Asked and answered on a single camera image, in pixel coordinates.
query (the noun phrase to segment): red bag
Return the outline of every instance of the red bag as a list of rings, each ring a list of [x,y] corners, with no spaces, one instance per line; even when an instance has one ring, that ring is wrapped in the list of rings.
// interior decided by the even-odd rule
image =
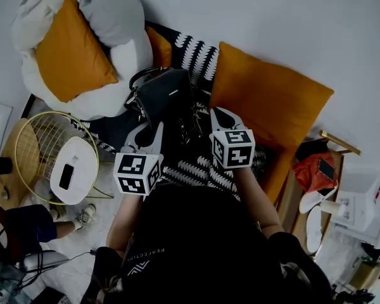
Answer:
[[[336,185],[336,174],[332,181],[323,173],[319,172],[319,162],[321,159],[328,162],[332,168],[335,168],[334,158],[332,157],[331,152],[310,155],[308,158],[296,163],[292,167],[298,183],[306,193],[333,188]]]

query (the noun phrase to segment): white box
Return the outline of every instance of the white box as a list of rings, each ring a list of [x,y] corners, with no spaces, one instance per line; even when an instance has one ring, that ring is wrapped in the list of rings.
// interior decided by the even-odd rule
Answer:
[[[149,195],[161,176],[163,155],[117,153],[114,163],[114,179],[124,194]]]
[[[250,167],[255,152],[251,129],[215,130],[212,133],[212,153],[224,169]]]

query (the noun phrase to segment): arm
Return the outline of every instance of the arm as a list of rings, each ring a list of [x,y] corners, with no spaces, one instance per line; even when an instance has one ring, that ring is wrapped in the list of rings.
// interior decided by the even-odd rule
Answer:
[[[272,234],[284,232],[276,209],[259,186],[251,168],[234,169],[233,172],[241,202],[251,219],[259,222],[263,235],[269,238]]]
[[[114,249],[122,258],[127,251],[129,239],[134,233],[142,202],[142,196],[124,195],[120,208],[108,231],[107,247]]]

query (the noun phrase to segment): bag strap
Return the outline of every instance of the bag strap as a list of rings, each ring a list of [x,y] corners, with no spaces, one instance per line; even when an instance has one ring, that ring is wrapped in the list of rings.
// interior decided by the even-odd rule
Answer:
[[[137,74],[133,75],[132,78],[129,80],[129,89],[132,91],[134,89],[135,81],[143,77],[144,75],[147,75],[154,71],[162,71],[162,70],[163,68],[161,66],[151,66],[150,68],[146,68],[142,71],[139,71]]]

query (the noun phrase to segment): white sneaker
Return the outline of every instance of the white sneaker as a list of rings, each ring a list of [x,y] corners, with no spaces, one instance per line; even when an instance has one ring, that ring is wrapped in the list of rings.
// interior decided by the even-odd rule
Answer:
[[[82,227],[87,225],[95,216],[96,207],[93,204],[88,204],[83,212],[77,217]]]

